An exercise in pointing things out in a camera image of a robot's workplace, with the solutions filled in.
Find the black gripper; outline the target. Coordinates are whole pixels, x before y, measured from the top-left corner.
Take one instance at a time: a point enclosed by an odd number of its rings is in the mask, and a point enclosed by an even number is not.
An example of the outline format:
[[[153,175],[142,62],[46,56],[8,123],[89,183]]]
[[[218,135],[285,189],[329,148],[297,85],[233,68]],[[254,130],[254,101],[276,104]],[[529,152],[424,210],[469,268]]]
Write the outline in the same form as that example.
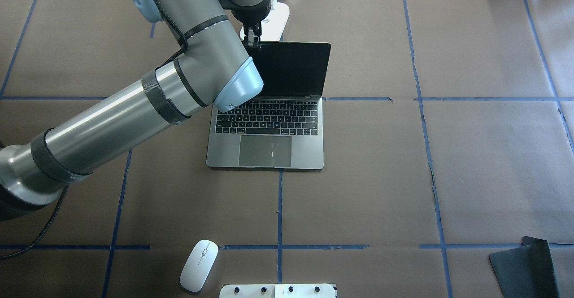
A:
[[[263,6],[262,8],[250,6],[233,10],[233,16],[244,25],[245,47],[260,46],[262,34],[260,22],[262,22],[269,13],[269,6]]]

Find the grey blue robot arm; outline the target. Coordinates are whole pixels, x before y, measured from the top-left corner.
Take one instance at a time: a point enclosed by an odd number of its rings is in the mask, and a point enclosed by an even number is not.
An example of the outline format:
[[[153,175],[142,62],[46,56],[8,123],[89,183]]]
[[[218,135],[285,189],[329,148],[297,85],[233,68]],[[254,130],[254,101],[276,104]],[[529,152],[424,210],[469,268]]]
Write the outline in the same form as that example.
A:
[[[1,149],[1,220],[57,200],[66,186],[213,105],[231,110],[264,87],[245,44],[257,46],[271,0],[133,0],[168,24],[180,50],[166,63],[26,145]]]

